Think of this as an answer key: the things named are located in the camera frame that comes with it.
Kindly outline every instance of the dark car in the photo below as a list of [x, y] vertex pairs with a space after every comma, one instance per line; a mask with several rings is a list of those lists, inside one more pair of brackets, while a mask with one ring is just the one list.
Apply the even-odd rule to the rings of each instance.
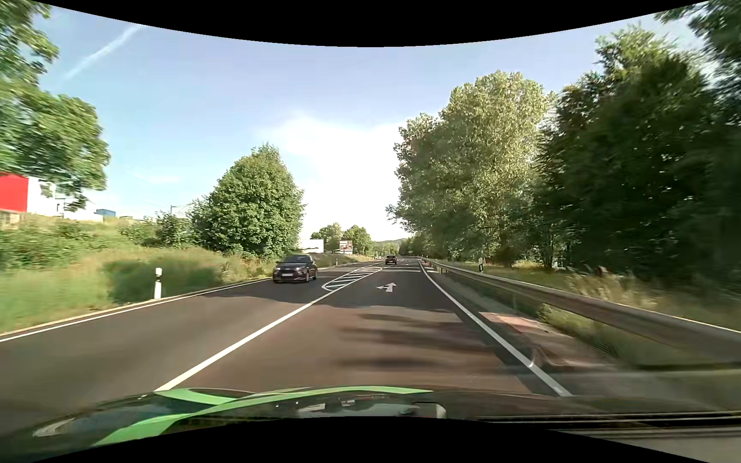
[[316, 279], [319, 273], [319, 267], [316, 266], [314, 258], [307, 254], [297, 254], [287, 256], [277, 262], [276, 268], [273, 268], [273, 282], [299, 282], [307, 283], [311, 279]]

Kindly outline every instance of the white lane marking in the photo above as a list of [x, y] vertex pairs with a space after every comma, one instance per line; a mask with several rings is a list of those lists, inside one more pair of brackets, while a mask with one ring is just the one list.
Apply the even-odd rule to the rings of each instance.
[[333, 289], [340, 289], [343, 285], [341, 283], [348, 282], [348, 284], [353, 283], [355, 281], [359, 281], [361, 279], [364, 279], [368, 275], [375, 274], [376, 272], [379, 272], [382, 268], [376, 267], [374, 265], [366, 265], [364, 267], [357, 268], [356, 270], [353, 270], [352, 272], [348, 272], [345, 275], [342, 275], [341, 277], [334, 279], [333, 281], [324, 283], [322, 285], [322, 289], [325, 291], [333, 291]]
[[313, 306], [316, 302], [321, 301], [322, 299], [330, 296], [331, 294], [335, 293], [336, 291], [339, 291], [340, 289], [343, 289], [346, 286], [350, 286], [351, 284], [354, 284], [355, 281], [352, 281], [350, 283], [346, 283], [346, 284], [342, 285], [340, 288], [337, 288], [335, 290], [332, 290], [330, 292], [327, 292], [327, 293], [323, 294], [322, 296], [319, 296], [318, 298], [315, 298], [313, 301], [310, 301], [307, 304], [304, 304], [302, 307], [299, 307], [298, 309], [294, 310], [293, 312], [291, 312], [291, 313], [283, 316], [279, 320], [274, 321], [270, 325], [265, 325], [260, 330], [253, 332], [252, 334], [248, 335], [248, 337], [240, 340], [238, 343], [235, 343], [232, 346], [229, 346], [229, 347], [225, 348], [224, 350], [222, 350], [221, 352], [217, 353], [216, 355], [214, 355], [213, 357], [209, 358], [208, 360], [205, 360], [204, 362], [199, 363], [197, 366], [191, 368], [187, 372], [182, 373], [181, 375], [173, 378], [169, 382], [167, 382], [167, 383], [159, 386], [157, 388], [157, 391], [167, 391], [169, 389], [172, 389], [174, 386], [180, 384], [181, 382], [184, 382], [186, 379], [190, 378], [191, 376], [195, 375], [196, 373], [199, 373], [201, 370], [207, 368], [209, 365], [211, 365], [211, 363], [216, 362], [217, 360], [219, 360], [220, 358], [224, 357], [228, 353], [231, 353], [231, 352], [237, 350], [238, 348], [242, 347], [243, 345], [245, 345], [247, 342], [252, 341], [253, 339], [255, 339], [260, 334], [264, 333], [265, 331], [268, 331], [271, 328], [273, 328], [274, 326], [279, 325], [283, 321], [291, 318], [292, 316], [298, 314], [299, 312], [303, 311], [304, 309], [306, 309], [306, 308], [308, 308], [310, 306]]
[[385, 292], [393, 292], [394, 286], [396, 286], [396, 283], [388, 283], [388, 284], [383, 284], [382, 286], [377, 286], [376, 289], [384, 289]]
[[77, 325], [79, 323], [85, 323], [86, 321], [91, 321], [91, 320], [97, 320], [97, 319], [100, 319], [100, 318], [105, 318], [107, 316], [113, 316], [113, 315], [123, 314], [124, 312], [129, 312], [131, 310], [139, 310], [139, 309], [143, 309], [145, 307], [158, 306], [159, 304], [166, 304], [168, 302], [173, 302], [173, 301], [181, 301], [182, 299], [192, 298], [194, 296], [201, 296], [202, 294], [209, 294], [210, 292], [217, 292], [217, 291], [223, 291], [223, 290], [226, 290], [226, 289], [239, 288], [240, 286], [246, 286], [246, 285], [254, 284], [254, 283], [262, 283], [262, 282], [266, 282], [266, 281], [270, 281], [270, 280], [271, 279], [261, 279], [261, 280], [257, 280], [257, 281], [252, 281], [252, 282], [247, 282], [247, 283], [242, 283], [242, 284], [236, 284], [234, 286], [225, 286], [224, 288], [212, 289], [210, 291], [205, 291], [205, 292], [198, 292], [196, 294], [191, 294], [189, 296], [182, 296], [181, 298], [174, 298], [174, 299], [168, 299], [167, 301], [153, 302], [152, 304], [146, 304], [144, 306], [138, 306], [138, 307], [131, 307], [131, 308], [125, 309], [125, 310], [117, 310], [117, 311], [110, 312], [108, 314], [104, 314], [104, 315], [100, 315], [100, 316], [94, 316], [94, 317], [91, 317], [91, 318], [86, 318], [84, 320], [77, 320], [77, 321], [72, 321], [70, 323], [64, 323], [62, 325], [50, 326], [48, 328], [44, 328], [43, 330], [36, 330], [36, 331], [31, 331], [29, 333], [18, 334], [16, 336], [11, 336], [9, 338], [1, 339], [0, 340], [0, 343], [3, 343], [5, 341], [9, 341], [9, 340], [15, 340], [17, 338], [24, 338], [25, 336], [30, 336], [31, 334], [43, 333], [45, 331], [56, 330], [57, 328], [63, 328], [65, 326]]
[[473, 320], [474, 323], [479, 325], [480, 328], [485, 330], [486, 333], [488, 333], [496, 342], [498, 342], [502, 347], [508, 350], [511, 354], [513, 354], [514, 357], [519, 359], [519, 361], [528, 367], [531, 372], [533, 372], [536, 376], [539, 377], [545, 384], [549, 385], [551, 389], [553, 389], [557, 394], [559, 394], [561, 397], [571, 397], [573, 394], [568, 391], [568, 389], [565, 389], [565, 387], [557, 382], [557, 380], [551, 378], [551, 376], [547, 373], [545, 373], [541, 368], [537, 367], [533, 364], [531, 360], [529, 360], [525, 355], [522, 354], [517, 348], [510, 345], [509, 342], [502, 339], [497, 332], [491, 329], [490, 326], [485, 325], [485, 323], [479, 318], [473, 314], [470, 310], [466, 309], [465, 306], [459, 303], [458, 300], [454, 299], [453, 296], [449, 295], [446, 290], [444, 290], [441, 286], [435, 282], [427, 272], [425, 272], [425, 276], [427, 279], [431, 280], [431, 283], [433, 283], [434, 286], [437, 287], [438, 290], [442, 291], [442, 294], [445, 294], [448, 299], [450, 299], [451, 302], [456, 304], [456, 306], [462, 310], [467, 316], [471, 317], [471, 320]]

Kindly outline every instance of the green stripe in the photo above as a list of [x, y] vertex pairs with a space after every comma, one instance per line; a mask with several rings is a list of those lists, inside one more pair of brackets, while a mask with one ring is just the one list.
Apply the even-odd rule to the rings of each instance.
[[191, 414], [165, 415], [154, 418], [143, 419], [138, 423], [122, 427], [109, 434], [107, 437], [91, 445], [91, 447], [103, 446], [107, 444], [116, 444], [125, 441], [134, 441], [145, 437], [153, 437], [162, 434], [168, 427], [173, 425], [182, 418], [187, 418]]
[[155, 418], [149, 418], [142, 420], [138, 423], [131, 424], [127, 427], [122, 427], [121, 429], [117, 429], [116, 431], [113, 431], [109, 436], [103, 438], [102, 440], [98, 441], [97, 443], [93, 444], [91, 447], [106, 445], [106, 444], [115, 444], [117, 442], [125, 442], [125, 441], [132, 441], [135, 439], [142, 439], [144, 437], [154, 437], [158, 436], [159, 434], [163, 433], [168, 427], [172, 426], [174, 423], [179, 421], [180, 419], [184, 418], [190, 418], [193, 416], [201, 416], [201, 415], [208, 415], [212, 413], [219, 413], [227, 410], [232, 409], [240, 409], [242, 407], [249, 407], [251, 405], [262, 405], [262, 404], [269, 404], [271, 402], [278, 402], [280, 400], [290, 400], [290, 399], [299, 399], [301, 397], [310, 397], [312, 395], [319, 395], [319, 394], [334, 394], [336, 392], [354, 392], [354, 391], [368, 391], [368, 392], [387, 392], [389, 394], [419, 394], [424, 392], [432, 392], [428, 391], [427, 389], [413, 389], [410, 387], [393, 387], [393, 386], [387, 386], [387, 385], [347, 385], [344, 387], [329, 387], [325, 389], [314, 389], [312, 391], [304, 391], [304, 392], [287, 392], [282, 393], [279, 391], [274, 391], [277, 393], [276, 395], [265, 395], [256, 397], [254, 395], [249, 395], [248, 397], [252, 397], [250, 399], [248, 398], [242, 398], [238, 400], [234, 400], [232, 402], [228, 402], [221, 405], [216, 405], [204, 410], [201, 410], [196, 413], [192, 414], [179, 414], [179, 415], [166, 415], [166, 416], [158, 416]]
[[207, 405], [222, 405], [236, 400], [233, 397], [202, 394], [201, 392], [191, 391], [190, 389], [170, 389], [169, 391], [156, 391], [154, 394], [168, 397], [170, 399], [187, 400], [188, 402], [197, 402], [199, 404]]
[[303, 389], [310, 389], [310, 387], [292, 387], [290, 389], [276, 389], [275, 391], [257, 392], [256, 394], [245, 395], [240, 399], [247, 399], [250, 397], [259, 397], [260, 395], [271, 395], [271, 394], [285, 394], [286, 392], [301, 391]]

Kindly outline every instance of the cloud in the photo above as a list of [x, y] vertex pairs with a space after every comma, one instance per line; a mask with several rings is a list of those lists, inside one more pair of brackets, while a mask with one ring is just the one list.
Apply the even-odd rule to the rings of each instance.
[[301, 238], [333, 222], [343, 229], [365, 226], [377, 241], [407, 236], [385, 211], [398, 199], [393, 148], [401, 140], [400, 125], [346, 127], [300, 115], [262, 131], [261, 136], [279, 147], [296, 184], [304, 189]]
[[82, 58], [79, 63], [76, 64], [76, 66], [73, 67], [70, 71], [67, 71], [64, 75], [64, 79], [70, 79], [76, 76], [79, 72], [84, 71], [85, 69], [89, 68], [93, 63], [96, 63], [101, 58], [105, 58], [107, 55], [113, 53], [121, 47], [122, 45], [126, 44], [128, 40], [133, 37], [134, 34], [139, 32], [139, 30], [144, 29], [144, 24], [132, 24], [131, 26], [126, 27], [122, 34], [119, 35], [119, 37], [116, 37], [115, 39], [111, 40], [108, 45], [105, 45], [102, 48], [99, 48], [95, 53], [89, 54], [85, 58]]
[[182, 180], [179, 175], [143, 175], [143, 174], [131, 174], [131, 175], [149, 184], [171, 184], [171, 183], [178, 183], [180, 180]]

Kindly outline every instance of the car hood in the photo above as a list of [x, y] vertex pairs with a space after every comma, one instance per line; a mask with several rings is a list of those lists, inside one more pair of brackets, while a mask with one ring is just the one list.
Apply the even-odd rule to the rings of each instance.
[[[444, 411], [437, 415], [437, 408]], [[653, 400], [551, 397], [499, 391], [349, 385], [255, 393], [173, 389], [96, 404], [76, 414], [0, 437], [0, 461], [36, 461], [110, 443], [254, 419], [336, 416], [427, 416], [490, 420], [551, 415], [653, 414], [700, 411]]]

